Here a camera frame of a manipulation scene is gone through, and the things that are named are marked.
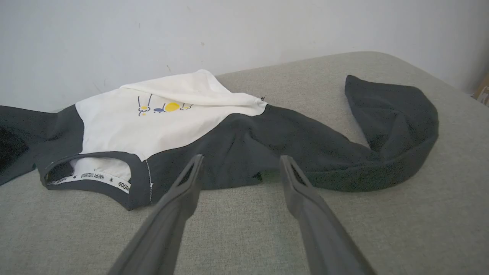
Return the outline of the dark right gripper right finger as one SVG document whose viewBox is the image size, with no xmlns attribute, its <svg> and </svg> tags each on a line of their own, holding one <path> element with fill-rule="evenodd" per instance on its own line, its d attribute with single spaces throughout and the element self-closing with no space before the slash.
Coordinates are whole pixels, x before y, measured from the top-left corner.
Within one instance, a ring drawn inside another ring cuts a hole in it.
<svg viewBox="0 0 489 275">
<path fill-rule="evenodd" d="M 280 157 L 288 211 L 298 221 L 311 275 L 374 275 L 376 272 L 295 160 Z"/>
</svg>

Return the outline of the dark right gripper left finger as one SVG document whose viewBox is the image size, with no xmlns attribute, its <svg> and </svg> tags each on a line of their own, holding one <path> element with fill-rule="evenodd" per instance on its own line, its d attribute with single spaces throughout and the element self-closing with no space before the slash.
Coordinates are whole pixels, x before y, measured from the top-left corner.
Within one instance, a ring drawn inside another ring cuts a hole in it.
<svg viewBox="0 0 489 275">
<path fill-rule="evenodd" d="M 204 156 L 191 158 L 168 192 L 121 252 L 110 275 L 172 275 L 186 221 L 202 189 Z"/>
</svg>

